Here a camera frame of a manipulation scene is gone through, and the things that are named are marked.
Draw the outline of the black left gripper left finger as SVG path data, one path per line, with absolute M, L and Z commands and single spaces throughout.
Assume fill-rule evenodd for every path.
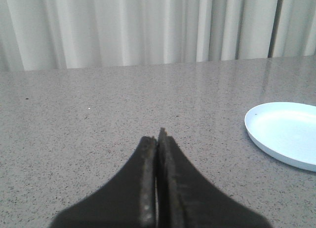
M 52 228 L 154 228 L 155 138 L 142 137 L 127 163 L 98 191 L 63 210 Z

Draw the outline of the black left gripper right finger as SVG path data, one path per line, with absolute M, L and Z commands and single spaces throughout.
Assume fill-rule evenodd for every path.
M 269 221 L 210 183 L 187 159 L 173 137 L 158 137 L 158 227 L 268 228 Z

